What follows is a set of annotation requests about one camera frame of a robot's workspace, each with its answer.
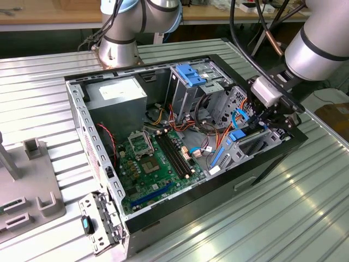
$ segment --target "green circuit board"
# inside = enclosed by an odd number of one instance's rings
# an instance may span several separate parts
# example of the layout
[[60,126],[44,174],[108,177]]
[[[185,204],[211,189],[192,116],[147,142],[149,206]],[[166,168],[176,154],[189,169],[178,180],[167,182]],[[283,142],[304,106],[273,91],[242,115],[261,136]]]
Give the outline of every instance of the green circuit board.
[[[182,141],[176,132],[171,130],[167,136],[173,143],[177,143],[176,150],[183,157],[180,150]],[[122,201],[125,214],[134,213],[206,177],[199,165],[191,160],[190,163],[185,162],[191,170],[189,178],[181,178],[157,143],[155,135],[150,135],[150,141],[154,148],[153,155],[143,156],[140,160],[136,159],[128,141],[117,145],[119,153],[124,151],[121,153],[124,156],[120,159],[119,179],[126,192]],[[159,190],[164,192],[139,205],[134,205],[134,201],[145,196],[150,197],[149,194],[154,192],[156,194]]]

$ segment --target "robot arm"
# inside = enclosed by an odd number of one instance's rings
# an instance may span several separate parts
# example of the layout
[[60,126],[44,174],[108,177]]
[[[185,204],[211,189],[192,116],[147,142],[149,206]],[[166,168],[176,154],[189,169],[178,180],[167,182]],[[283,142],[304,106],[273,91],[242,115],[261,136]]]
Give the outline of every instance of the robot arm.
[[349,59],[349,1],[307,0],[312,10],[285,52],[287,67],[301,79],[327,79]]
[[[103,23],[115,4],[116,0],[101,1]],[[181,19],[180,0],[123,0],[113,26],[102,38],[99,58],[108,67],[132,66],[139,61],[136,33],[170,33]]]
[[[306,0],[306,4],[312,15],[287,47],[286,65],[269,72],[285,90],[303,80],[325,80],[349,59],[349,1]],[[283,97],[263,76],[251,91],[267,108]]]

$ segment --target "motherboard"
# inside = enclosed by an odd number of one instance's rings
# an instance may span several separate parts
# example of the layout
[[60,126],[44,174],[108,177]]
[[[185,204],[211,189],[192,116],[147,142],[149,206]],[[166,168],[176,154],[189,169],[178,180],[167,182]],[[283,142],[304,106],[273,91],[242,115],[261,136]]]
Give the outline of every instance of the motherboard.
[[[121,157],[119,179],[126,192],[122,201],[125,214],[134,213],[206,178],[195,160],[188,159],[176,131],[146,134],[148,140],[144,142],[140,139],[142,135],[137,137],[137,145],[133,145],[131,139],[117,145]],[[149,144],[152,152],[140,157],[134,151],[135,147],[136,150],[146,149],[142,144]]]

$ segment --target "blue latch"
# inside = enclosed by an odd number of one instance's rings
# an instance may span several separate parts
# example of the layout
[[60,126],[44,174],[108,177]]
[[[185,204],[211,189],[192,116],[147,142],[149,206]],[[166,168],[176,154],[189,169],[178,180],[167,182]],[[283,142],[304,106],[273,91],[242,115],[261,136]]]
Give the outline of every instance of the blue latch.
[[243,138],[244,136],[246,136],[246,134],[241,130],[241,129],[237,129],[237,130],[234,130],[232,131],[230,134],[229,134],[229,137],[233,140],[233,141],[236,141],[240,138]]
[[206,84],[206,79],[201,78],[197,71],[188,64],[176,66],[177,71],[187,82],[189,86],[199,86]]

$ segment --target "orange wire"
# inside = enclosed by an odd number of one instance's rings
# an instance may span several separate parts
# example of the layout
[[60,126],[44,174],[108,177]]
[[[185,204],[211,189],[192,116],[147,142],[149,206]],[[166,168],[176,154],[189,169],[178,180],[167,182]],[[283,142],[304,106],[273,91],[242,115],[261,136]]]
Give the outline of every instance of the orange wire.
[[[240,108],[242,110],[244,110],[244,105],[245,105],[245,102],[247,101],[247,97],[241,102],[241,105],[240,105]],[[236,121],[238,121],[240,118],[242,118],[242,115],[239,115],[235,118]],[[225,129],[224,133],[223,133],[223,136],[222,138],[220,139],[218,145],[217,145],[217,148],[220,146],[220,144],[222,143],[223,141],[223,138],[227,135],[227,133],[229,132],[229,129],[232,127],[232,123],[229,124],[229,126],[227,127],[227,129]]]

